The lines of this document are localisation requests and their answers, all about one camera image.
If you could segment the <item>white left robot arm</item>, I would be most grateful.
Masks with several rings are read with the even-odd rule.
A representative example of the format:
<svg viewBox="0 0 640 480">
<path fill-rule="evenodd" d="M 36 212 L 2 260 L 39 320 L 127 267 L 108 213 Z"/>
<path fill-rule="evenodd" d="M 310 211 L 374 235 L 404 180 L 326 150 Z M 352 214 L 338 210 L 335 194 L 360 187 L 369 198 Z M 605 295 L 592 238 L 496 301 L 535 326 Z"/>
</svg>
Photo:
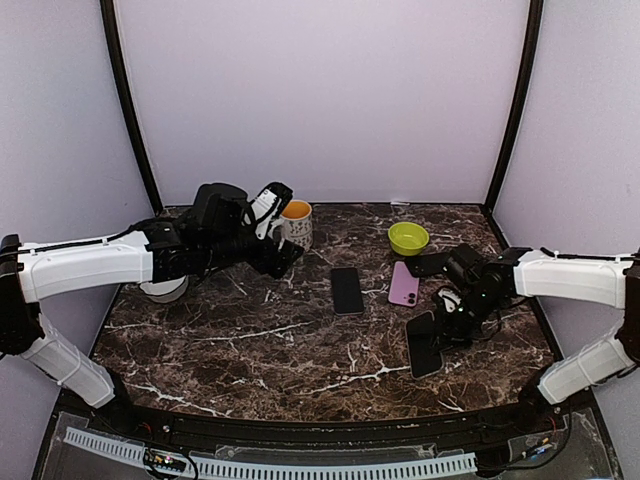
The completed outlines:
<svg viewBox="0 0 640 480">
<path fill-rule="evenodd" d="M 176 219 L 151 218 L 111 235 L 62 243 L 1 241 L 1 351 L 19 356 L 88 406 L 120 436 L 141 427 L 117 376 L 64 338 L 42 313 L 42 300 L 77 290 L 136 284 L 154 300 L 179 298 L 191 277 L 246 263 L 280 279 L 302 255 L 281 238 L 280 216 L 293 197 L 279 182 L 255 198 L 233 185 L 203 184 Z"/>
</svg>

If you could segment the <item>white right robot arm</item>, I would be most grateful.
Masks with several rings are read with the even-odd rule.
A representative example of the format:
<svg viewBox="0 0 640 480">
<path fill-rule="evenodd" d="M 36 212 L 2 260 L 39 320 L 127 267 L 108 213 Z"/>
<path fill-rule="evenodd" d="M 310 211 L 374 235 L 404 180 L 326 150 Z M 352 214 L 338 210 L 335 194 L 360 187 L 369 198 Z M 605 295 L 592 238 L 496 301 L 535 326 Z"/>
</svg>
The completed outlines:
<svg viewBox="0 0 640 480">
<path fill-rule="evenodd" d="M 489 259 L 468 244 L 406 259 L 415 278 L 445 275 L 452 296 L 435 294 L 436 313 L 415 330 L 427 357 L 466 348 L 482 324 L 510 298 L 558 297 L 608 305 L 624 312 L 621 323 L 578 353 L 552 364 L 522 389 L 510 413 L 521 434 L 534 432 L 549 405 L 639 365 L 639 256 L 562 254 L 545 248 L 511 247 Z"/>
</svg>

